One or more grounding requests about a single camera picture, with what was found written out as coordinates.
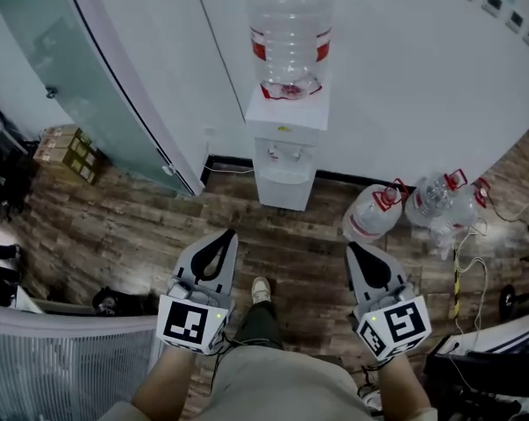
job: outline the beige shirt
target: beige shirt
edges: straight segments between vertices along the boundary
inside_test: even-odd
[[[211,400],[197,421],[369,421],[350,374],[332,363],[262,346],[233,349],[221,361]],[[148,421],[118,403],[101,421]],[[425,410],[411,421],[436,421]]]

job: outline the yellow black striped pole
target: yellow black striped pole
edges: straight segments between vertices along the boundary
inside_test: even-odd
[[[457,250],[454,249],[454,271],[455,271],[455,311],[454,319],[459,317],[459,268],[457,267]]]

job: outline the shoe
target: shoe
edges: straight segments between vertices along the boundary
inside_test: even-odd
[[[265,277],[257,277],[253,282],[253,304],[262,303],[264,301],[271,302],[270,299],[272,291],[270,289],[270,282]]]

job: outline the wheel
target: wheel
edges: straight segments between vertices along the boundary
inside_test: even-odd
[[[511,285],[506,285],[500,293],[500,303],[498,309],[500,310],[500,319],[505,321],[511,316],[513,306],[516,303],[516,290]]]

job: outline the water bottle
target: water bottle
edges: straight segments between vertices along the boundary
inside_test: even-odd
[[[438,235],[455,235],[476,223],[480,208],[486,208],[490,185],[483,179],[457,191],[454,203],[441,216],[436,217],[430,229]]]
[[[456,191],[466,183],[461,169],[450,175],[436,172],[423,178],[406,202],[406,217],[415,225],[430,227],[436,217],[451,207]]]
[[[408,191],[400,179],[390,186],[374,184],[364,189],[342,218],[344,237],[366,243],[381,238],[403,213],[403,196],[406,198]]]
[[[322,88],[333,0],[247,0],[254,64],[266,98],[297,100]]]

